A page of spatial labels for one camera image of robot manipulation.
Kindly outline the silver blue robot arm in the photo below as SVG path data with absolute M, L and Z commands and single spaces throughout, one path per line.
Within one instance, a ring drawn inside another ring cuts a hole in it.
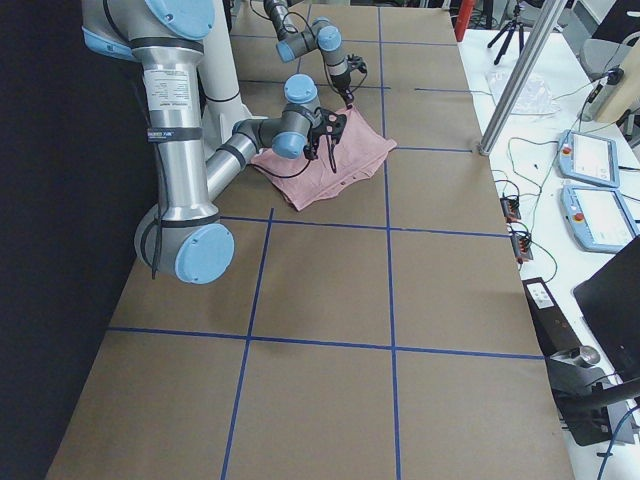
M 224 6 L 219 1 L 86 1 L 86 46 L 140 64 L 158 201 L 135 233 L 138 258 L 185 283 L 218 279 L 234 254 L 216 197 L 264 149 L 313 160 L 333 148 L 344 115 L 323 108 L 305 74 L 285 83 L 277 118 L 244 105 Z
M 290 7 L 294 4 L 295 1 L 263 1 L 265 14 L 278 39 L 276 50 L 280 59 L 289 63 L 307 53 L 319 51 L 331 87 L 350 109 L 354 103 L 351 72 L 359 70 L 366 75 L 366 63 L 360 56 L 345 52 L 340 30 L 326 17 L 318 17 L 311 24 L 305 23 L 305 28 L 298 30 L 291 20 L 295 12 Z

